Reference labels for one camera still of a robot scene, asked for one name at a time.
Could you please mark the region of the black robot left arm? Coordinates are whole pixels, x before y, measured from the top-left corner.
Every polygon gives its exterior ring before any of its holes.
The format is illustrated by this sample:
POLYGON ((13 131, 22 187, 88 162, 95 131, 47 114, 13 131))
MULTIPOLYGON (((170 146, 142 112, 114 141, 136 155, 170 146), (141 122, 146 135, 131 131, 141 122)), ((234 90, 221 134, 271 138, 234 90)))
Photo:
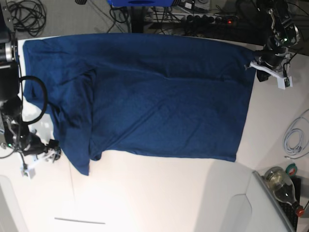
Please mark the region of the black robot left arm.
POLYGON ((293 86, 288 71, 294 55, 289 49, 299 42, 299 30, 292 20, 287 1, 258 0, 256 6, 269 17, 270 33, 263 49, 254 52, 254 60, 245 65, 245 69, 256 69, 259 82, 275 77, 278 88, 285 90, 293 86))

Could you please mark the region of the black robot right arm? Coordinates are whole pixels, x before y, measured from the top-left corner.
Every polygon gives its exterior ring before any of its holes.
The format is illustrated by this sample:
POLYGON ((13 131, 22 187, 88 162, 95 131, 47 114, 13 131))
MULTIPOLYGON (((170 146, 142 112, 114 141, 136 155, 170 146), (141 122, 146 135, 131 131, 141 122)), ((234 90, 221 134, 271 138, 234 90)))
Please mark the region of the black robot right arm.
POLYGON ((11 153, 20 155, 22 176, 32 179, 35 167, 43 161, 55 162, 61 157, 57 140, 51 139, 44 144, 36 130, 30 131, 29 125, 38 122, 47 109, 47 89, 37 77, 22 76, 18 55, 13 19, 5 0, 0 2, 0 146, 12 149, 11 153), (23 86, 30 80, 42 89, 43 107, 39 116, 32 121, 22 119, 23 86))

